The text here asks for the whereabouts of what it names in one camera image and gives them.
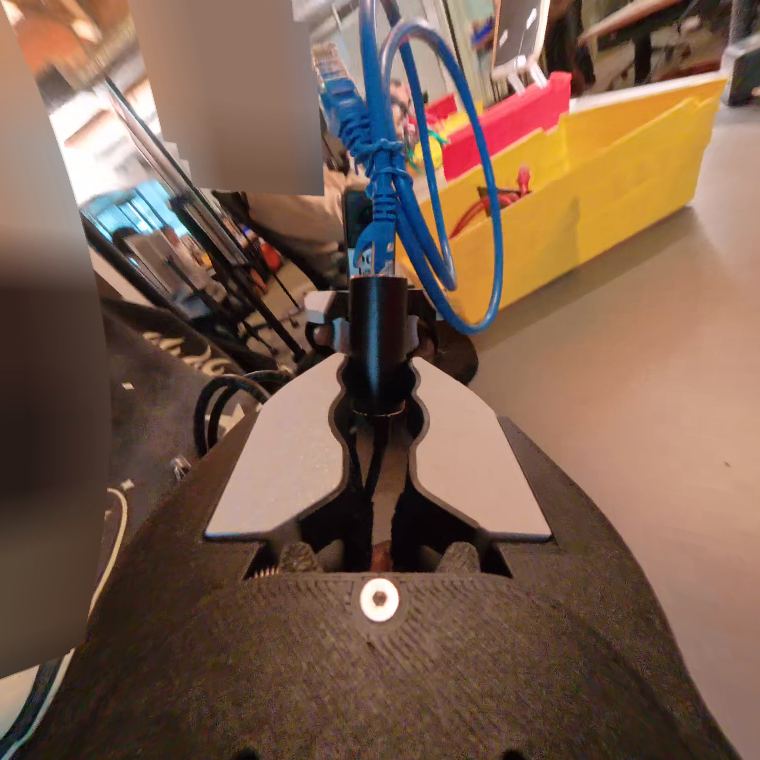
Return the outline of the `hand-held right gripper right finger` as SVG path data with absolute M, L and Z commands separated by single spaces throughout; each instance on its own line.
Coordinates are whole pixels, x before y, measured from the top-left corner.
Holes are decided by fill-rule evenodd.
M 411 360 L 423 414 L 410 450 L 416 490 L 497 540 L 549 540 L 552 531 L 494 410 L 466 385 Z

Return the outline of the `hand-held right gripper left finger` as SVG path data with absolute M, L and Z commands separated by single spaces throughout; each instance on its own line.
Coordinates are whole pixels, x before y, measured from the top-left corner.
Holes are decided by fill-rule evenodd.
M 208 539 L 296 539 L 347 485 L 335 412 L 347 356 L 333 354 L 266 401 L 205 529 Z

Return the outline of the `yellow plastic bin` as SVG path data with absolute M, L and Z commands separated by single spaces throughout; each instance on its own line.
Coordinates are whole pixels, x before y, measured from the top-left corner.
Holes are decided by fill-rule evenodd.
M 501 309 L 692 201 L 726 81 L 711 72 L 585 97 L 492 158 L 502 187 L 530 170 L 531 194 L 502 211 Z

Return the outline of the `tilted display board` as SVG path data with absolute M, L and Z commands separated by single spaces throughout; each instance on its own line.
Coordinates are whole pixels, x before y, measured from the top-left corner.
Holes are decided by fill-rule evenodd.
M 515 92 L 525 89 L 523 78 L 546 87 L 540 56 L 546 37 L 550 1 L 495 2 L 492 40 L 492 82 L 507 81 Z

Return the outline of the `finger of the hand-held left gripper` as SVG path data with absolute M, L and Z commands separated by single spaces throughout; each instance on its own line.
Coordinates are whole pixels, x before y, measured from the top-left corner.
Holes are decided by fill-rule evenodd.
M 442 316 L 431 299 L 424 290 L 409 290 L 408 293 L 408 314 L 417 317 L 430 334 L 437 334 Z
M 349 352 L 348 291 L 311 291 L 305 297 L 306 339 L 315 352 Z

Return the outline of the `red plastic bin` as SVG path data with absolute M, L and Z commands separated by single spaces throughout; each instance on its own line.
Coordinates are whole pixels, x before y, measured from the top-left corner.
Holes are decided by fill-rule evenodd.
M 572 93 L 572 75 L 556 71 L 545 87 L 530 85 L 523 93 L 513 94 L 489 109 L 476 102 L 480 126 L 489 155 L 512 146 L 538 130 L 549 131 L 568 113 Z M 480 153 L 470 119 L 456 96 L 449 94 L 426 106 L 434 169 L 448 181 L 480 165 Z

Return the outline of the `black ethernet switch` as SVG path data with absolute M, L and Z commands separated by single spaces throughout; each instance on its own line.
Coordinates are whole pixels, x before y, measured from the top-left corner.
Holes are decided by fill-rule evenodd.
M 356 410 L 366 416 L 397 413 L 405 401 L 408 290 L 402 277 L 376 275 L 350 281 L 346 383 Z

